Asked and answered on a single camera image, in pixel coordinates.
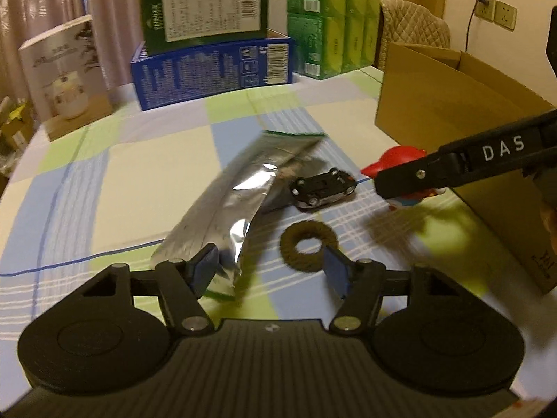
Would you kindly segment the pink curtain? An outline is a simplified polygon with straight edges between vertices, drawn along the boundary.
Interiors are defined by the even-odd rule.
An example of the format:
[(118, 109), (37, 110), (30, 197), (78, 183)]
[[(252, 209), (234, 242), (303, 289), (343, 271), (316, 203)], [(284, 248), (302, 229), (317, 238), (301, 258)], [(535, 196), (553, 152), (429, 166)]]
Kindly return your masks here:
[(18, 53), (24, 41), (86, 13), (107, 87), (130, 83), (130, 59), (142, 41), (139, 0), (1, 0), (1, 96), (28, 96)]

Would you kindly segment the white vase picture box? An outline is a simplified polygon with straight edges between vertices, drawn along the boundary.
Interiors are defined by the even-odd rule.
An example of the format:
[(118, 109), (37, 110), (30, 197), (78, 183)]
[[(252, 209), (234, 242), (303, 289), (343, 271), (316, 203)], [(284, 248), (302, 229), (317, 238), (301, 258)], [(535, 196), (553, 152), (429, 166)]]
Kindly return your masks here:
[(89, 14), (25, 41), (19, 55), (35, 112), (51, 141), (112, 114)]

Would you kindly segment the red santa toy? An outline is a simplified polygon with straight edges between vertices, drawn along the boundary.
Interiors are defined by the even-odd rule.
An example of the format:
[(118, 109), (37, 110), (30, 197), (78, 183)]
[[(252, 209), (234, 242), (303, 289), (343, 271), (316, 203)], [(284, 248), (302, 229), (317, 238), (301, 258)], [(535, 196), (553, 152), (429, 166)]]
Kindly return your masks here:
[(361, 173), (374, 180), (376, 192), (388, 204), (391, 211), (405, 209), (422, 203), (426, 198), (437, 197), (446, 192), (446, 188), (428, 188), (414, 190), (400, 196), (384, 197), (386, 187), (411, 184), (409, 166), (424, 160), (427, 151), (412, 146), (398, 145), (387, 149), (377, 161), (362, 168)]

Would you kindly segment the green product box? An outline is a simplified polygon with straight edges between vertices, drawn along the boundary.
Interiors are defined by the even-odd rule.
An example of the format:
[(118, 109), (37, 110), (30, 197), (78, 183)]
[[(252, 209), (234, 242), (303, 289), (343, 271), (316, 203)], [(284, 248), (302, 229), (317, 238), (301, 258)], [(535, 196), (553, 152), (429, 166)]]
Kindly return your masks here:
[(268, 0), (139, 0), (150, 55), (216, 42), (263, 39)]

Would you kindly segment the black toy car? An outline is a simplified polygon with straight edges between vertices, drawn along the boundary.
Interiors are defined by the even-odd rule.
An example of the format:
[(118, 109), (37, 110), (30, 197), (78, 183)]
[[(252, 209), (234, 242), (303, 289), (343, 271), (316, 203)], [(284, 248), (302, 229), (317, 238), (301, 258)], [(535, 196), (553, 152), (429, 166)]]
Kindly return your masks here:
[(352, 195), (357, 185), (353, 175), (331, 168), (319, 175), (294, 179), (289, 190), (299, 209), (318, 209)]

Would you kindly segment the large cardboard box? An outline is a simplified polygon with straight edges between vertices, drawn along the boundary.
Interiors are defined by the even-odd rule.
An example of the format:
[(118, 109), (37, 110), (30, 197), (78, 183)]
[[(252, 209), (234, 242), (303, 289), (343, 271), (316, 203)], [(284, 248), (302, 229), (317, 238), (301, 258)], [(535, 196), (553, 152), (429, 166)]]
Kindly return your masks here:
[(496, 232), (543, 293), (556, 254), (540, 219), (556, 202), (556, 109), (462, 51), (388, 49), (377, 126), (411, 146), (371, 169), (377, 193), (407, 202), (451, 188)]

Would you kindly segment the silver foil bag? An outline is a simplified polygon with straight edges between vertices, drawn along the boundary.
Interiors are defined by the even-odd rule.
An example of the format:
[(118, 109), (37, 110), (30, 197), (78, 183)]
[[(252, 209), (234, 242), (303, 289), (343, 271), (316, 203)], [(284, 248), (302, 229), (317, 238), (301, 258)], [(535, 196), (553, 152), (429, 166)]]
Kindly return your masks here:
[(235, 296), (241, 253), (252, 221), (264, 204), (287, 204), (288, 182), (314, 162), (310, 152), (324, 133), (265, 130), (244, 148), (190, 206), (151, 258), (157, 265), (172, 258), (189, 261), (205, 245), (219, 250), (219, 272), (208, 290)]

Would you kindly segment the checked bed sheet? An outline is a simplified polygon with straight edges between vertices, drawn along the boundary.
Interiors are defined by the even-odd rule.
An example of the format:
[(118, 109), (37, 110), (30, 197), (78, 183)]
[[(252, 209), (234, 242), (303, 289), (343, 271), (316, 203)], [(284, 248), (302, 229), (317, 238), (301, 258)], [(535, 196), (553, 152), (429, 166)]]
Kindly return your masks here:
[(212, 317), (329, 322), (338, 300), (324, 275), (293, 270), (278, 246), (309, 219), (351, 258), (391, 269), (427, 261), (512, 318), (527, 344), (513, 387), (554, 397), (549, 297), (454, 193), (392, 211), (358, 177), (336, 204), (289, 204), (289, 177), (333, 167), (357, 175), (391, 145), (374, 125), (381, 83), (369, 68), (149, 111), (124, 86), (113, 115), (57, 141), (37, 132), (1, 198), (2, 406), (28, 390), (23, 329), (111, 263), (143, 270), (212, 243), (228, 261), (202, 300)]

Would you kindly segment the green tissue pack stack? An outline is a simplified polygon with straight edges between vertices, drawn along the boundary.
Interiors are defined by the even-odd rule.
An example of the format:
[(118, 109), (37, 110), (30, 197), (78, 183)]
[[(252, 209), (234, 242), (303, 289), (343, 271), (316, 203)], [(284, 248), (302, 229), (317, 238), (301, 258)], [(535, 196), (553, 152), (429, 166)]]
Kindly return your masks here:
[(381, 0), (287, 0), (296, 72), (326, 79), (375, 62)]

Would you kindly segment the blue product box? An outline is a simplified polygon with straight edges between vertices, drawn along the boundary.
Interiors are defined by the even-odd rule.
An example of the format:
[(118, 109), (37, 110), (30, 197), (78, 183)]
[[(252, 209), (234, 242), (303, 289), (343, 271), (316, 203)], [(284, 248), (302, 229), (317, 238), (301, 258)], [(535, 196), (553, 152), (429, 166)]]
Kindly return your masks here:
[(140, 44), (130, 61), (143, 110), (238, 90), (293, 82), (295, 42), (273, 30), (265, 39), (218, 42), (149, 55)]

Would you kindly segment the quilted beige chair cover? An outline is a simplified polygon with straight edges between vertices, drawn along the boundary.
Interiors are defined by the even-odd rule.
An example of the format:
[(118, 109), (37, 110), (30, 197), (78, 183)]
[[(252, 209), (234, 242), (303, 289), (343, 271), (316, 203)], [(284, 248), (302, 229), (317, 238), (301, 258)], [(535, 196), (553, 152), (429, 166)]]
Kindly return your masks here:
[(389, 44), (450, 48), (447, 23), (427, 8), (407, 0), (381, 0), (376, 67), (383, 70)]

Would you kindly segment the wall power socket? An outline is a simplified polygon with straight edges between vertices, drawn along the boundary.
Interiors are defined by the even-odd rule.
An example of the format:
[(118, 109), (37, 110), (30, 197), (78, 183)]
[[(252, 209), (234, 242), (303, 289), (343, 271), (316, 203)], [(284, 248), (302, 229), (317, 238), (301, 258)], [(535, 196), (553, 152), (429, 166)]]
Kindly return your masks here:
[(495, 18), (496, 0), (476, 0), (474, 14), (480, 19), (493, 22)]

